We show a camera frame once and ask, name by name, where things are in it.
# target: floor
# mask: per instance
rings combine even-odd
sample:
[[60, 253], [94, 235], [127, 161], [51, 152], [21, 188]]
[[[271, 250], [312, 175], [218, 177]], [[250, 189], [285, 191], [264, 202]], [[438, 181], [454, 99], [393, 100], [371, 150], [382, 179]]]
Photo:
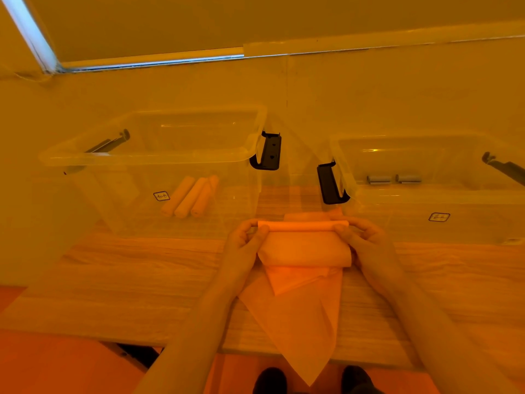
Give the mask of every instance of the floor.
[[[22, 288], [0, 287], [0, 312]], [[0, 394], [129, 394], [143, 373], [96, 341], [0, 330]], [[260, 371], [281, 368], [290, 392], [339, 394], [343, 365], [329, 364], [312, 387], [284, 358], [222, 355], [215, 358], [206, 394], [249, 394]], [[387, 394], [438, 394], [426, 373], [368, 369]], [[525, 382], [520, 384], [525, 392]]]

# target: black shoe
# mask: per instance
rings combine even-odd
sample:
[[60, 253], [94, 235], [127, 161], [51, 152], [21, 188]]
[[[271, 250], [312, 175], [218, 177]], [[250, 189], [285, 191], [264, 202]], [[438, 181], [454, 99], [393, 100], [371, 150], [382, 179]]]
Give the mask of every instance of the black shoe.
[[286, 376], [279, 368], [262, 371], [253, 388], [253, 394], [286, 394]]
[[343, 372], [341, 379], [341, 393], [349, 394], [354, 388], [360, 384], [366, 384], [373, 387], [372, 380], [368, 373], [359, 366], [349, 365]]

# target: wood grain surface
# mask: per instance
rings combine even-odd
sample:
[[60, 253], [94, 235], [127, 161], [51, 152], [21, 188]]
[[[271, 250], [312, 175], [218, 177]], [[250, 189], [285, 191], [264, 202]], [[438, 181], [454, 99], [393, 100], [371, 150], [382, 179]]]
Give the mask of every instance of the wood grain surface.
[[[317, 189], [266, 187], [258, 215], [320, 210]], [[0, 316], [0, 328], [165, 345], [217, 269], [223, 241], [121, 238], [104, 224], [72, 247]], [[398, 243], [403, 266], [514, 378], [525, 378], [525, 247]], [[233, 304], [221, 351], [277, 354], [246, 307]], [[422, 368], [390, 306], [345, 270], [333, 360]]]

